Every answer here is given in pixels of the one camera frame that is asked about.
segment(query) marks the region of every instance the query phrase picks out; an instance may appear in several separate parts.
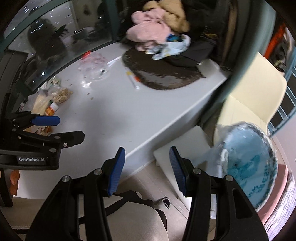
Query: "blue gripper pad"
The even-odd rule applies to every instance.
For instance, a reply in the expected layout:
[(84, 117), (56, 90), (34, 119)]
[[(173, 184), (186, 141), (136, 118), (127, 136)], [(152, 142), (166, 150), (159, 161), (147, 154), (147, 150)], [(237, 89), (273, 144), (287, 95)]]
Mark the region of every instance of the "blue gripper pad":
[(171, 147), (170, 148), (170, 163), (172, 165), (172, 168), (173, 168), (173, 171), (175, 174), (175, 178), (178, 183), (179, 190), (185, 196), (185, 194), (186, 194), (186, 178), (185, 178), (185, 175), (184, 175), (183, 170), (181, 168), (181, 165), (179, 163), (180, 159), (181, 159), (181, 157), (180, 157), (179, 153), (175, 153), (175, 151)]
[(107, 189), (107, 193), (109, 196), (112, 196), (114, 192), (117, 190), (117, 186), (119, 183), (120, 175), (123, 169), (123, 165), (126, 161), (126, 151), (124, 148), (119, 148), (116, 156), (115, 156), (115, 164), (109, 176), (109, 186)]
[(57, 126), (60, 122), (58, 116), (37, 116), (32, 120), (32, 124), (35, 126)]

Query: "metal screw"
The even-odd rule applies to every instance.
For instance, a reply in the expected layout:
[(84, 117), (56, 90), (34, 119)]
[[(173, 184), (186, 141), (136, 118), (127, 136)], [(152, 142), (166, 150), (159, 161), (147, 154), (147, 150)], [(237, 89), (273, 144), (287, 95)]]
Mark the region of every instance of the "metal screw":
[(103, 170), (102, 169), (99, 169), (98, 168), (98, 169), (95, 169), (94, 170), (94, 174), (97, 175), (97, 176), (101, 175), (102, 173), (103, 173)]
[(194, 169), (193, 169), (193, 173), (194, 173), (194, 174), (199, 175), (199, 174), (201, 174), (201, 172), (202, 172), (202, 171), (201, 171), (201, 169), (199, 169), (199, 168), (194, 168)]
[(55, 153), (57, 150), (55, 148), (50, 148), (49, 151)]
[(64, 176), (63, 178), (62, 178), (62, 181), (63, 182), (69, 182), (69, 180), (70, 180), (70, 177), (69, 176)]
[(225, 177), (225, 179), (226, 179), (227, 181), (229, 181), (229, 182), (232, 182), (232, 181), (233, 181), (233, 177), (230, 176), (230, 175), (227, 175), (227, 176)]

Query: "round brown mat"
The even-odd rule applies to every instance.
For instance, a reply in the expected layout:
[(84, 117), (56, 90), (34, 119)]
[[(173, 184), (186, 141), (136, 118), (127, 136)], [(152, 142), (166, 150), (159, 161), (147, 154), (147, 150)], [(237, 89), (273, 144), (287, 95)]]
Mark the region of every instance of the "round brown mat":
[(186, 86), (203, 75), (196, 70), (173, 66), (163, 59), (153, 60), (152, 54), (145, 54), (135, 48), (126, 51), (122, 60), (144, 85), (156, 90), (171, 90)]

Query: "chair backrest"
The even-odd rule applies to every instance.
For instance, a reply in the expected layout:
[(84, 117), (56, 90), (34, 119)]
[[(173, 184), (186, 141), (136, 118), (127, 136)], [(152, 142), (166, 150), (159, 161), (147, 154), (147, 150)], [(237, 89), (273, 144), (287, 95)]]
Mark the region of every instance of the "chair backrest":
[(257, 53), (230, 95), (247, 106), (265, 123), (269, 123), (284, 98), (286, 88), (287, 81), (283, 75)]

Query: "yellow chair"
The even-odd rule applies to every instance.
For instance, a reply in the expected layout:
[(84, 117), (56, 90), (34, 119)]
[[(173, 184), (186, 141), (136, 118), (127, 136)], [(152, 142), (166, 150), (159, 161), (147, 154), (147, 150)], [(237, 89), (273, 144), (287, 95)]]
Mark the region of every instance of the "yellow chair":
[(283, 75), (257, 53), (222, 107), (214, 133), (214, 144), (220, 139), (218, 125), (246, 121), (258, 125), (267, 134), (267, 125), (279, 108), (286, 88), (287, 81)]

